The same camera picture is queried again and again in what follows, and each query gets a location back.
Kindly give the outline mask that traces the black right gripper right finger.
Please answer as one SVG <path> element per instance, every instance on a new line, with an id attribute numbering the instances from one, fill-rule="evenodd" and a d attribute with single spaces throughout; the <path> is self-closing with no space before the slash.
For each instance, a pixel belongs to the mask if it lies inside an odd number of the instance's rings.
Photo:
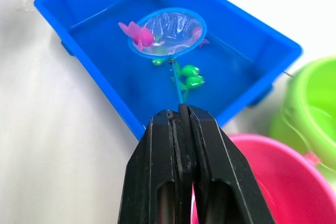
<path id="1" fill-rule="evenodd" d="M 199 223 L 274 223 L 246 157 L 207 111 L 189 106 Z"/>

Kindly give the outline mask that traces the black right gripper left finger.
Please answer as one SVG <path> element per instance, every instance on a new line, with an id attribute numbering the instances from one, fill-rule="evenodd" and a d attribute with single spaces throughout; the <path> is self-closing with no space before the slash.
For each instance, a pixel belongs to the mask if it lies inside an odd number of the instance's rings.
<path id="1" fill-rule="evenodd" d="M 130 157 L 118 223 L 190 223 L 193 148 L 189 111 L 162 110 Z"/>

